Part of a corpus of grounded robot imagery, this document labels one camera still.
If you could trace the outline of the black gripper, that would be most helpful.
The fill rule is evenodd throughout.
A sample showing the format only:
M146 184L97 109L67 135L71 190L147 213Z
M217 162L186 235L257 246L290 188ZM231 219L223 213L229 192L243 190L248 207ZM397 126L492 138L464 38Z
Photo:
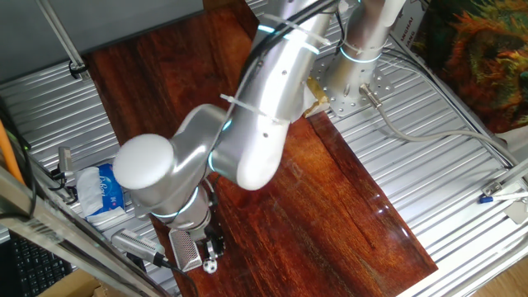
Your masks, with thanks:
M224 232L219 225L208 224L203 228L190 231L191 239L198 245L205 245L207 261L222 257L225 250Z

